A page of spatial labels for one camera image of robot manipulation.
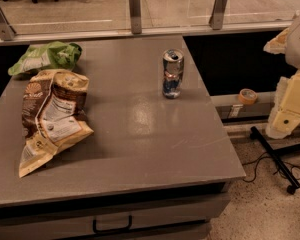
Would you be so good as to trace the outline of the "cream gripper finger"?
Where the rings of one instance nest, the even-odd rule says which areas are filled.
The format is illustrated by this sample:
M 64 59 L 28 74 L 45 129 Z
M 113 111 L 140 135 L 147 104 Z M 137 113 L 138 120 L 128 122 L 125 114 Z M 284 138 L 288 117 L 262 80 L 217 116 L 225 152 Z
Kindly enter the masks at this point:
M 263 50 L 271 54 L 284 54 L 286 51 L 288 33 L 289 29 L 285 28 L 276 37 L 268 41 L 263 47 Z
M 300 117 L 272 110 L 266 126 L 266 135 L 272 139 L 283 139 L 289 136 L 300 124 Z

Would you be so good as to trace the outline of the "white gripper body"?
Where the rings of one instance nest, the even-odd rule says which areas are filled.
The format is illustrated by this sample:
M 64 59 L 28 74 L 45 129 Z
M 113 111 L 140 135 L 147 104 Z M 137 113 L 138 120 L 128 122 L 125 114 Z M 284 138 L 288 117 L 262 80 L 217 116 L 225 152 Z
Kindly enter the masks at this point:
M 281 77 L 277 86 L 278 111 L 300 117 L 300 70 L 291 78 Z

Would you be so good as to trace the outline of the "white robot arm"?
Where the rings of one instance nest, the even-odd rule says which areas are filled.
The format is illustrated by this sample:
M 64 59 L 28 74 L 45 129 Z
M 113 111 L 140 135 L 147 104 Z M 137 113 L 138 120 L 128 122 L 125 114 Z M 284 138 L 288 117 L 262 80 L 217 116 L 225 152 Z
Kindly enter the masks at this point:
M 286 63 L 297 69 L 290 78 L 280 77 L 266 126 L 268 137 L 283 139 L 300 124 L 300 11 L 295 13 L 292 24 L 268 41 L 263 50 L 284 54 Z

